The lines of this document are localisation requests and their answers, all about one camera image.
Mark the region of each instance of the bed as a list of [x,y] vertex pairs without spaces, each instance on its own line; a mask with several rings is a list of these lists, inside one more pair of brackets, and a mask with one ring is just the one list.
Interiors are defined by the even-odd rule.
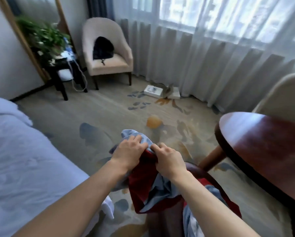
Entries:
[[[11,236],[89,176],[62,155],[15,103],[0,98],[0,237]],[[109,218],[109,197],[101,206]],[[83,236],[98,221],[91,220]]]

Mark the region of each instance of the carpet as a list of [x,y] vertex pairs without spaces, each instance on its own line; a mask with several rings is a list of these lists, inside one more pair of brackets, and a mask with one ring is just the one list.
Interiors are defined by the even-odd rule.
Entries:
[[[121,140],[123,129],[134,129],[154,143],[164,142],[185,161],[198,164],[217,146],[214,127],[221,114],[196,98],[156,99],[143,93],[148,84],[125,74],[91,80],[89,92],[76,92],[65,83],[68,101],[49,87],[17,102],[52,144],[87,174],[104,165],[108,150]],[[243,220],[261,236],[292,236],[288,211],[225,159],[209,172],[238,204]],[[128,189],[111,192],[115,218],[100,215],[92,236],[148,236],[145,215],[134,212]]]

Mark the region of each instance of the black side table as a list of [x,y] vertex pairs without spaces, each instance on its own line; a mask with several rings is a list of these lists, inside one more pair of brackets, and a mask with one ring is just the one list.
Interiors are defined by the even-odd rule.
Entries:
[[[78,63],[79,66],[81,66],[79,60],[76,59],[76,62]],[[70,64],[72,67],[72,71],[73,71],[72,76],[73,76],[75,83],[80,84],[81,87],[84,89],[84,92],[88,92],[87,89],[85,88],[86,86],[85,86],[82,74],[80,73],[75,61],[74,60],[70,61]],[[66,58],[56,60],[56,63],[54,66],[44,66],[43,68],[49,73],[49,75],[51,77],[51,81],[55,86],[55,89],[57,91],[61,91],[64,100],[68,100],[68,96],[66,94],[65,87],[63,85],[62,80],[60,79],[60,77],[58,75],[59,70],[63,70],[63,69],[70,70],[70,66],[67,63]]]

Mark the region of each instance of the white cable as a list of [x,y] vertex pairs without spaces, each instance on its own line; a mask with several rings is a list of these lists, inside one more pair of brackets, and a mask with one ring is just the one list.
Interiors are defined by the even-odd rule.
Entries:
[[[70,67],[70,70],[71,70],[71,73],[72,73],[72,76],[73,76],[73,69],[72,69],[72,66],[71,66],[71,63],[70,63],[70,61],[69,60],[67,60],[66,59],[66,61],[68,62],[68,64],[69,64],[69,67]],[[86,76],[84,75],[84,73],[82,72],[82,70],[80,69],[80,66],[78,65],[78,63],[76,62],[76,60],[74,59],[74,62],[76,63],[76,65],[77,65],[77,67],[78,67],[78,69],[79,69],[79,71],[82,73],[82,76],[84,77],[84,81],[85,81],[85,88],[83,89],[83,90],[81,90],[81,91],[84,91],[86,88],[87,88],[87,80],[86,80]],[[73,79],[72,79],[72,86],[73,86],[73,88],[74,88],[74,90],[75,91],[79,91],[79,90],[77,90],[76,88],[75,88],[75,86],[74,86],[74,76],[73,76]]]

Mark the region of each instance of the white wall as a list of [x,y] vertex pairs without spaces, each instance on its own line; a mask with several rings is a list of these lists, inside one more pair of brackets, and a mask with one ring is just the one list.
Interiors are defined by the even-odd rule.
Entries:
[[82,55],[82,28],[88,18],[86,0],[60,0],[76,51]]
[[12,99],[43,84],[0,10],[0,97]]

